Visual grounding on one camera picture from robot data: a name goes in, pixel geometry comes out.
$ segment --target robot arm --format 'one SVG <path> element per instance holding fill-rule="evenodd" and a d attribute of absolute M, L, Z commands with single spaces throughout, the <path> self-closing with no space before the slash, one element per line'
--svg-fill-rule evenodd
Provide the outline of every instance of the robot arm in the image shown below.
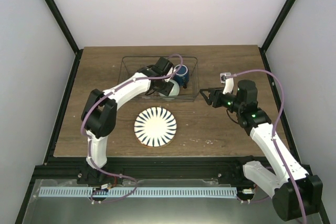
<path fill-rule="evenodd" d="M 208 105 L 214 108 L 225 107 L 231 113 L 236 113 L 238 124 L 258 144 L 275 172 L 270 172 L 258 161 L 251 161 L 243 165 L 245 177 L 272 198 L 274 209 L 282 220 L 301 217 L 293 184 L 273 143 L 273 125 L 265 111 L 258 108 L 255 83 L 250 80 L 239 81 L 237 94 L 234 95 L 233 78 L 226 79 L 226 76 L 230 76 L 230 73 L 221 74 L 221 83 L 225 84 L 225 88 L 203 89 L 200 90 L 200 94 Z M 208 97 L 204 94 L 205 91 L 209 92 Z M 306 215 L 318 212 L 321 205 L 322 181 L 317 175 L 309 175 L 293 158 L 277 134 L 275 139 L 298 185 Z"/>
<path fill-rule="evenodd" d="M 92 168 L 96 168 L 94 164 L 102 168 L 107 162 L 107 140 L 108 135 L 115 127 L 117 111 L 138 94 L 151 89 L 169 95 L 173 88 L 173 84 L 168 82 L 169 78 L 155 80 L 150 80 L 150 78 L 166 76 L 171 74 L 173 69 L 173 64 L 161 57 L 155 65 L 139 69 L 137 73 L 123 83 L 104 91 L 95 89 L 90 93 L 81 116 L 82 121 L 96 102 L 110 94 L 99 104 L 99 106 L 103 106 L 103 109 L 95 108 L 85 124 L 86 134 L 89 136 L 89 152 L 86 160 Z"/>

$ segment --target white plate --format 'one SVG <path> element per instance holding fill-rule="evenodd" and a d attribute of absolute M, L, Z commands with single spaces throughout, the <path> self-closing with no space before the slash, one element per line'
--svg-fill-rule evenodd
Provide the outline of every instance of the white plate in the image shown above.
<path fill-rule="evenodd" d="M 168 110 L 152 107 L 138 115 L 134 132 L 144 146 L 162 147 L 173 139 L 176 133 L 176 120 Z"/>

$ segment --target black metal frame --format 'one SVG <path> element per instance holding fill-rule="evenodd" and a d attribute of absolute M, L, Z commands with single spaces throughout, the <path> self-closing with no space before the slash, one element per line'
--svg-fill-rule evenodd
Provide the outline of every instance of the black metal frame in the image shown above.
<path fill-rule="evenodd" d="M 59 9 L 54 0 L 45 0 L 55 20 L 61 28 L 69 45 L 75 53 L 74 63 L 72 65 L 70 77 L 65 89 L 61 106 L 57 115 L 56 123 L 49 142 L 47 153 L 44 159 L 44 165 L 36 166 L 32 179 L 28 186 L 25 198 L 19 211 L 16 223 L 22 223 L 30 195 L 33 190 L 35 180 L 37 179 L 77 179 L 81 183 L 86 183 L 89 176 L 85 174 L 87 163 L 84 157 L 54 157 L 54 150 L 64 119 L 67 104 L 70 98 L 73 83 L 75 81 L 77 69 L 80 64 L 80 58 L 83 50 L 79 49 L 70 30 L 68 29 Z M 285 20 L 295 0 L 286 0 L 276 22 L 268 34 L 263 46 L 259 48 L 261 58 L 266 70 L 270 71 L 266 58 L 266 51 L 274 39 L 281 24 Z M 273 84 L 272 77 L 268 77 L 277 108 L 280 108 L 280 97 L 276 86 Z M 285 131 L 291 154 L 297 161 L 300 161 L 298 152 L 293 141 L 290 128 L 283 112 L 281 122 Z M 247 180 L 242 172 L 242 165 L 250 160 L 258 160 L 263 165 L 268 161 L 265 157 L 109 157 L 106 169 L 115 173 L 122 173 L 133 176 L 137 179 L 158 179 L 158 178 L 195 178 L 195 179 L 218 179 L 220 184 L 230 184 L 235 187 L 246 187 L 252 184 Z M 320 215 L 323 223 L 330 223 L 325 209 L 322 205 Z"/>

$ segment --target wood grain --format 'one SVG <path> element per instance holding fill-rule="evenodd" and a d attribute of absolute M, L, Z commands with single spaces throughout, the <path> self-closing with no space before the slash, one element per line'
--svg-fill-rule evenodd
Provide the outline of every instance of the wood grain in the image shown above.
<path fill-rule="evenodd" d="M 219 74 L 263 69 L 257 46 L 161 46 L 161 47 L 86 47 L 78 68 L 55 156 L 86 156 L 87 139 L 80 135 L 84 105 L 93 89 L 104 90 L 118 83 L 124 56 L 168 56 L 173 53 L 198 59 L 200 88 L 220 87 Z M 274 120 L 277 108 L 263 73 L 236 78 L 251 79 L 258 88 L 259 106 Z M 173 141 L 161 148 L 143 147 L 134 134 L 134 121 L 143 110 L 162 106 L 173 113 L 177 133 Z M 282 125 L 277 132 L 287 146 Z M 263 156 L 259 147 L 239 125 L 229 120 L 224 108 L 208 106 L 199 95 L 194 102 L 129 102 L 118 111 L 117 125 L 110 134 L 108 156 Z"/>

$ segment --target white cable carrier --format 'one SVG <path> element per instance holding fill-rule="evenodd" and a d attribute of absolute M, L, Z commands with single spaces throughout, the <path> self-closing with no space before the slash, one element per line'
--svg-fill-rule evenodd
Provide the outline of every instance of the white cable carrier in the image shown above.
<path fill-rule="evenodd" d="M 132 191 L 132 187 L 115 187 L 98 192 L 94 198 L 118 198 Z M 41 187 L 39 197 L 90 197 L 92 187 Z M 230 198 L 235 199 L 236 187 L 139 187 L 131 198 Z"/>

